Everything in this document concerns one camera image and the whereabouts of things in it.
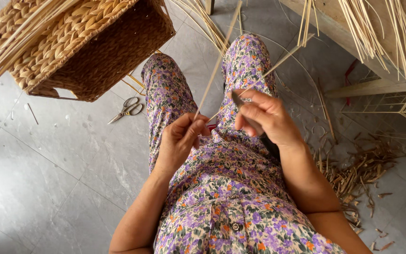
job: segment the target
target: gray tile floor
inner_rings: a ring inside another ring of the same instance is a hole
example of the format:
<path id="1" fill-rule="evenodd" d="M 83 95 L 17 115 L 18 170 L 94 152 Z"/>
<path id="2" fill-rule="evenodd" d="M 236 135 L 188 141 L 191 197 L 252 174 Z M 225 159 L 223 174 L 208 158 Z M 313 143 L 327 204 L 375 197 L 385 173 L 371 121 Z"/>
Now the gray tile floor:
<path id="1" fill-rule="evenodd" d="M 0 0 L 0 9 L 7 0 Z M 188 16 L 167 0 L 177 31 L 161 51 L 171 55 L 183 70 L 194 98 L 200 102 L 217 50 Z M 235 0 L 217 0 L 213 20 L 226 32 Z M 250 1 L 242 8 L 243 29 L 266 36 L 286 49 L 295 46 L 300 16 L 278 0 Z M 263 38 L 272 61 L 283 49 Z M 340 46 L 321 34 L 277 71 L 281 80 L 295 93 L 279 85 L 281 98 L 302 134 L 304 126 L 321 125 L 323 113 L 318 106 L 311 77 L 320 78 L 324 90 L 340 87 L 343 74 L 354 60 Z M 140 80 L 140 65 L 134 76 Z M 358 67 L 358 75 L 366 71 Z M 222 77 L 206 99 L 202 113 L 212 116 L 222 101 Z M 94 103 L 27 96 L 9 74 L 0 79 L 0 254 L 102 254 L 126 209 L 148 177 L 148 121 L 145 114 L 106 123 L 119 112 L 123 101 L 135 92 L 123 83 L 116 84 Z M 32 107 L 37 125 L 27 103 Z M 338 112 L 344 100 L 329 100 L 330 113 L 340 144 L 335 157 L 353 151 L 350 140 L 361 127 Z M 321 119 L 314 123 L 313 118 Z M 318 136 L 309 135 L 312 147 L 319 147 Z M 359 205 L 365 231 L 360 237 L 367 245 L 378 247 L 396 243 L 384 253 L 406 253 L 406 158 L 390 170 L 372 189 L 374 194 L 392 192 L 376 199 L 376 211 L 369 218 L 364 202 Z M 378 238 L 374 230 L 389 233 Z"/>

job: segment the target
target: woven basket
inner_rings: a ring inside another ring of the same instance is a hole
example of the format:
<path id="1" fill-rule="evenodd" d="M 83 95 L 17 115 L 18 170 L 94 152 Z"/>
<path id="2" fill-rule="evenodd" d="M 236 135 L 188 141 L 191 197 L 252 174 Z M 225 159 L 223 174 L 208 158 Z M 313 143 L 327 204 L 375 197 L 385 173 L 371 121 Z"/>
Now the woven basket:
<path id="1" fill-rule="evenodd" d="M 0 11 L 0 45 L 44 0 Z M 28 95 L 95 101 L 175 34 L 164 0 L 82 0 L 9 70 Z"/>

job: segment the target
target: scissors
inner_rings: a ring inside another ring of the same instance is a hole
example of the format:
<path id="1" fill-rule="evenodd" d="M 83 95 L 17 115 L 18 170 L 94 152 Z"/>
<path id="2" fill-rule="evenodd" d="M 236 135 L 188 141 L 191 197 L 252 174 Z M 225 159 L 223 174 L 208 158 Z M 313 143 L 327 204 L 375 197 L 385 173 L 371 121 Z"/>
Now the scissors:
<path id="1" fill-rule="evenodd" d="M 131 97 L 123 103 L 122 111 L 116 115 L 112 120 L 110 120 L 107 124 L 113 123 L 120 119 L 122 116 L 135 116 L 140 113 L 144 109 L 144 105 L 139 103 L 139 98 Z"/>

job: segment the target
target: woman's right hand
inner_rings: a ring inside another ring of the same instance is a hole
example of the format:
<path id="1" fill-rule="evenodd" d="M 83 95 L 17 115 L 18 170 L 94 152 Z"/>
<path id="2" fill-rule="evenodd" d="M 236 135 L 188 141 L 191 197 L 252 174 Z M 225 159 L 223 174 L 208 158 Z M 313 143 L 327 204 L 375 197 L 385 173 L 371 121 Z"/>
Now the woman's right hand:
<path id="1" fill-rule="evenodd" d="M 241 94 L 245 89 L 236 89 L 236 94 Z M 255 120 L 261 124 L 269 139 L 280 150 L 301 147 L 305 142 L 300 131 L 286 112 L 280 99 L 249 89 L 241 98 L 249 98 L 251 103 L 246 103 L 237 114 L 234 127 L 236 130 L 244 129 L 249 136 L 256 136 L 256 131 L 242 116 Z"/>

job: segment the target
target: scissor handle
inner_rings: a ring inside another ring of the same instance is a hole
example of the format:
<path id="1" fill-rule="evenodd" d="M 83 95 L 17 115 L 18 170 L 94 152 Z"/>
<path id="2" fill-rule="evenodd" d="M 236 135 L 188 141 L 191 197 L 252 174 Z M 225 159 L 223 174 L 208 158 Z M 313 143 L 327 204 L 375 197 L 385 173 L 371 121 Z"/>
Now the scissor handle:
<path id="1" fill-rule="evenodd" d="M 139 103 L 139 98 L 137 98 L 137 97 L 131 97 L 131 98 L 127 99 L 127 100 L 125 101 L 125 103 L 123 103 L 123 107 L 128 108 L 128 107 L 130 107 L 131 105 L 134 105 L 134 104 L 137 104 L 137 103 Z"/>
<path id="2" fill-rule="evenodd" d="M 144 105 L 140 104 L 140 103 L 131 105 L 131 107 L 132 108 L 128 112 L 125 113 L 128 116 L 135 116 L 138 113 L 140 113 L 142 111 L 142 109 L 144 109 Z"/>

